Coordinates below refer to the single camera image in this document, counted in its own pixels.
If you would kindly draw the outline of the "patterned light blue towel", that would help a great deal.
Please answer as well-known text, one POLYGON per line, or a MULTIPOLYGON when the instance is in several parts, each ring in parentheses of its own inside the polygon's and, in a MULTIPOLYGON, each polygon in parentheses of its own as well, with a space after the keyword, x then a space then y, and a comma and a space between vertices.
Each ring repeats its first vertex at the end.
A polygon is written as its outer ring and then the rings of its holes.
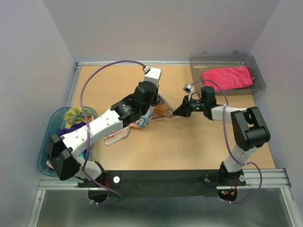
POLYGON ((115 131, 105 137, 105 145, 110 146, 129 135, 131 128, 143 129, 151 122, 164 118, 173 118, 175 108, 162 96, 158 95, 155 106, 150 106, 147 114, 140 117, 139 120, 129 124, 119 131, 115 131))

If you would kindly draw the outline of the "pink towel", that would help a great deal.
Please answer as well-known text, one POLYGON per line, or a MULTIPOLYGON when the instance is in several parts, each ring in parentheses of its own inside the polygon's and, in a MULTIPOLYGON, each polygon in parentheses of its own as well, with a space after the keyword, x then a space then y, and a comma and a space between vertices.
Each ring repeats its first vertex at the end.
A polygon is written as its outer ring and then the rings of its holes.
POLYGON ((215 82, 222 90, 242 89, 253 85, 248 67, 208 70, 202 73, 202 79, 215 82))

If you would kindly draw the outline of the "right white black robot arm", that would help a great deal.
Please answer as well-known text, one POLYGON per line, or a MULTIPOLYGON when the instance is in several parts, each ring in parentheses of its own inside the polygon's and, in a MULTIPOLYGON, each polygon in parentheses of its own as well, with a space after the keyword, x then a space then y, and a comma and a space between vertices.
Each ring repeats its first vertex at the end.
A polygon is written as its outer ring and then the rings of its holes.
POLYGON ((212 121, 222 121, 232 125, 235 146, 228 149, 229 156, 218 171, 208 177, 209 183, 223 186, 237 181, 242 175, 244 166, 248 165, 250 156, 270 140, 270 132, 265 120, 257 107, 233 108, 219 105, 216 102, 213 87, 201 88, 199 99, 193 99, 193 86, 186 84, 181 105, 173 112, 174 116, 190 117, 192 112, 202 112, 212 121))

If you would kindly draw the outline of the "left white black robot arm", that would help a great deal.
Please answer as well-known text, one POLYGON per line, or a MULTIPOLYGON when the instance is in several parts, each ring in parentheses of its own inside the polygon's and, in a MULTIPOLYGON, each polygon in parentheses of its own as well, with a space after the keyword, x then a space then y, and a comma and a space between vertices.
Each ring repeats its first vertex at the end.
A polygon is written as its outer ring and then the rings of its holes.
POLYGON ((96 162, 85 161, 81 153, 89 150, 90 145, 119 131, 147 114, 149 108, 156 104, 158 85, 143 81, 134 93, 112 105, 100 117, 81 128, 59 136, 49 138, 47 158, 61 181, 76 175, 88 174, 94 186, 105 182, 105 174, 96 162))

